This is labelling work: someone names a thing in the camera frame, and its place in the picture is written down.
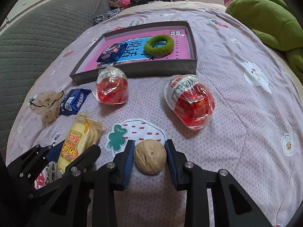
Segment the yellow cake snack packet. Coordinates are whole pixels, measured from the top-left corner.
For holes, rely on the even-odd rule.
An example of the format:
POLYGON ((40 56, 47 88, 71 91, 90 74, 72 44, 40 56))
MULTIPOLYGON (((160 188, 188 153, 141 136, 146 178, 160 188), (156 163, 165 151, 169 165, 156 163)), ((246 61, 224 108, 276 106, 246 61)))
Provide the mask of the yellow cake snack packet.
POLYGON ((65 173, 67 166, 92 145, 96 145, 103 132, 103 124, 78 114, 67 133, 58 159, 58 170, 65 173))

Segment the brown walnut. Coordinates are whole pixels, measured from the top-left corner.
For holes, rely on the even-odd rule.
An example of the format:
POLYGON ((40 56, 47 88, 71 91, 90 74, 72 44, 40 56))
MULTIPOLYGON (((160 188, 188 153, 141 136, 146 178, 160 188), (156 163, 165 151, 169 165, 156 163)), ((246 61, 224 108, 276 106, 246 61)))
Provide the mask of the brown walnut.
POLYGON ((138 143, 134 149, 136 167, 145 175, 158 175, 165 167, 166 157, 164 146, 153 139, 138 143))

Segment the blue oreo packet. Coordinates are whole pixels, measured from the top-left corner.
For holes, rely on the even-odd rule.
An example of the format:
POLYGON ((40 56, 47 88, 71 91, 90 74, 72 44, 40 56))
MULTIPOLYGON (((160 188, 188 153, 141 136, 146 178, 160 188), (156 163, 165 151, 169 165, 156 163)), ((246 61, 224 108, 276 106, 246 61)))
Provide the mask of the blue oreo packet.
POLYGON ((63 98, 60 104, 60 115, 77 115, 87 96, 91 93, 88 89, 72 89, 63 98))

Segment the beige mesh hair scrunchie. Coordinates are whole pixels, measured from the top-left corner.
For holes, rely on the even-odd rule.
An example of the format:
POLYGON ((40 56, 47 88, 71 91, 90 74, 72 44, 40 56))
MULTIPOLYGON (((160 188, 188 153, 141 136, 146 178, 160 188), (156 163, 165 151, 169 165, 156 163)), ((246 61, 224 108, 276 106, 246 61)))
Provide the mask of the beige mesh hair scrunchie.
POLYGON ((38 94, 29 102, 31 111, 40 115, 44 122, 55 121, 60 112, 60 104, 64 97, 64 91, 56 92, 48 90, 38 94))

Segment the red surprise egg small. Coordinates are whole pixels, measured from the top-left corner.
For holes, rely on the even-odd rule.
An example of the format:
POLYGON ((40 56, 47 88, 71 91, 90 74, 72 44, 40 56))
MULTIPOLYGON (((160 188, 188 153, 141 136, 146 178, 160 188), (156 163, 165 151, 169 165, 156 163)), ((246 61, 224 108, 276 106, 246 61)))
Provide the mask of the red surprise egg small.
POLYGON ((96 94, 99 102, 108 105, 124 104, 128 100, 128 81, 119 68, 108 66, 97 78, 96 94))

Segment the blue snack packet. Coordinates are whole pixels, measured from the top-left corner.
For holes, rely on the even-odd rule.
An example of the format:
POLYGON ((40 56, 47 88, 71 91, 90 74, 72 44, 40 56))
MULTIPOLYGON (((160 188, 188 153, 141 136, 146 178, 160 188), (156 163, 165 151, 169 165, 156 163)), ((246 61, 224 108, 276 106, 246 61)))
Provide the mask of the blue snack packet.
POLYGON ((118 61, 128 47, 127 42, 115 43, 108 46, 97 58, 97 63, 118 61))

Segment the red surprise egg large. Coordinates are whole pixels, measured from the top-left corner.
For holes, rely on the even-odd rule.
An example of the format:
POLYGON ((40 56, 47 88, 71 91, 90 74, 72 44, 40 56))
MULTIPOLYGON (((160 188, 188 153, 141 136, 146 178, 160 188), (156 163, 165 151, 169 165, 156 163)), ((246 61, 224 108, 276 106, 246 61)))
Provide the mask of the red surprise egg large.
POLYGON ((167 105, 190 130, 203 129, 210 122, 215 101, 198 76, 173 75, 163 93, 167 105))

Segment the grey quilted headboard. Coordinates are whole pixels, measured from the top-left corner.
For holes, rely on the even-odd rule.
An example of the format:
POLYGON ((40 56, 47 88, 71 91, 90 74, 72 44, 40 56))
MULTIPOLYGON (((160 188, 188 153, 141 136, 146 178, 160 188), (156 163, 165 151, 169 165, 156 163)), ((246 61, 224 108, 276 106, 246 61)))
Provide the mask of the grey quilted headboard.
POLYGON ((35 81, 94 18, 107 0, 52 0, 28 12, 1 34, 1 155, 14 120, 35 81))

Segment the pink strawberry bed sheet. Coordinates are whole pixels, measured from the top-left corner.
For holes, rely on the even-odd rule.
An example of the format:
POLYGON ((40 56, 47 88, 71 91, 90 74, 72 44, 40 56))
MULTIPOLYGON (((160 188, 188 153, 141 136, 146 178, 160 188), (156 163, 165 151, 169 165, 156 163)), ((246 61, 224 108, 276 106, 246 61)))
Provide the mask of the pink strawberry bed sheet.
POLYGON ((302 226, 302 99, 223 11, 119 14, 38 78, 6 164, 5 226, 302 226))

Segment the grey shallow box tray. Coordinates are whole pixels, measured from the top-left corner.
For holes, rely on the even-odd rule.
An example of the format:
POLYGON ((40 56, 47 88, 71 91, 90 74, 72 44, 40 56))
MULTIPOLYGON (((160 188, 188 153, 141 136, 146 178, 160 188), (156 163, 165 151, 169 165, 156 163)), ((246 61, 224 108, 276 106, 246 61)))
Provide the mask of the grey shallow box tray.
POLYGON ((168 21, 110 31, 85 50, 69 76, 77 85, 93 82, 108 66, 121 69, 128 78, 195 74, 197 50, 192 30, 186 21, 168 21), (144 50, 146 42, 157 35, 169 35, 174 40, 174 50, 163 58, 153 57, 144 50), (119 43, 127 44, 121 57, 102 62, 101 54, 115 51, 119 43))

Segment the blue patterned cloth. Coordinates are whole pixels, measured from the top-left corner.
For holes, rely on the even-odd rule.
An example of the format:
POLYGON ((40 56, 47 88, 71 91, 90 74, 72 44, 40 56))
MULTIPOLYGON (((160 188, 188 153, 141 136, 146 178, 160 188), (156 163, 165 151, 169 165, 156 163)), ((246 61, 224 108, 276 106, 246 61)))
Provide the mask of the blue patterned cloth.
POLYGON ((114 9, 114 10, 106 11, 106 12, 96 16, 94 18, 94 26, 99 24, 99 23, 102 23, 104 21, 107 21, 108 19, 111 19, 112 17, 119 14, 120 12, 121 12, 121 9, 117 8, 117 9, 114 9))

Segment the green fleece blanket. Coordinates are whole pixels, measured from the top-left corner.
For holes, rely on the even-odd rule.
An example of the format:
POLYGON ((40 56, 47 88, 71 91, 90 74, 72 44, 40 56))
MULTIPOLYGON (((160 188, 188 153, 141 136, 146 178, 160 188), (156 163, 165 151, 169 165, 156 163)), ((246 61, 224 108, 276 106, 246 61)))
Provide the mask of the green fleece blanket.
POLYGON ((302 27, 283 0, 233 0, 226 13, 250 28, 265 45, 283 51, 302 81, 302 27))

